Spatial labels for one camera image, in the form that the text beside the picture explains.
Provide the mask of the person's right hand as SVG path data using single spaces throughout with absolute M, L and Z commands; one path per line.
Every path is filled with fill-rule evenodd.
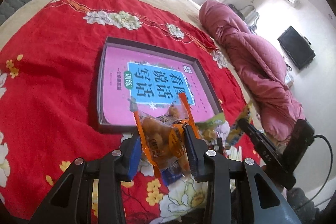
M 272 166 L 264 164 L 262 170 L 273 181 L 279 192 L 287 199 L 287 192 L 293 188 L 296 182 L 292 173 L 284 170 L 281 166 Z

